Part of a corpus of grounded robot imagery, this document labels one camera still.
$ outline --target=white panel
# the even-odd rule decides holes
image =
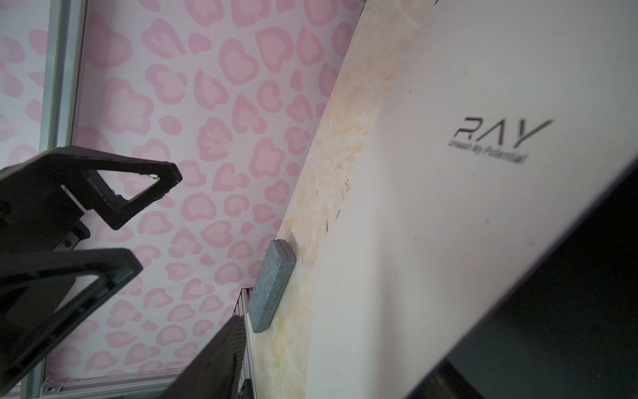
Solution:
[[[438,1],[315,264],[309,398],[406,395],[625,170],[636,17],[629,0]],[[477,141],[503,119],[501,145],[499,128]],[[522,119],[523,137],[545,127],[516,146]]]

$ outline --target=marble pattern surface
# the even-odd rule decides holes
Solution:
[[[348,171],[434,1],[368,0],[277,235],[297,255],[270,328],[251,333],[259,399],[306,393],[313,265]]]

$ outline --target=metal frame bar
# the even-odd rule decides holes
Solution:
[[[68,382],[48,382],[42,398],[106,399],[114,396],[153,395],[166,389],[182,370],[136,373]]]
[[[51,0],[42,98],[40,152],[68,146],[77,124],[78,81],[87,0]],[[20,399],[39,398],[45,360],[20,383]]]
[[[237,304],[235,305],[235,310],[233,315],[244,316],[248,318],[248,301],[250,300],[250,294],[253,291],[252,288],[242,288],[239,292],[239,299],[237,300]],[[253,363],[253,353],[250,347],[250,334],[248,333],[248,329],[250,328],[250,323],[246,321],[244,323],[246,327],[246,353],[244,354],[244,378],[250,378],[253,387],[253,398],[257,399],[257,390],[255,387],[255,364]]]

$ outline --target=gray stone block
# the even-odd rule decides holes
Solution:
[[[292,248],[285,240],[274,239],[268,245],[248,302],[248,314],[254,332],[261,333],[270,326],[296,260]]]

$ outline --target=black plastic bracket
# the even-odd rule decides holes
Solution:
[[[113,192],[98,170],[151,175],[157,181],[126,200]],[[181,180],[182,175],[174,163],[130,158],[76,146],[55,148],[0,170],[0,228],[17,223],[64,186],[85,209],[94,209],[111,229],[117,230]]]
[[[0,265],[0,396],[142,271],[124,248],[0,255]],[[64,303],[86,275],[95,280]]]

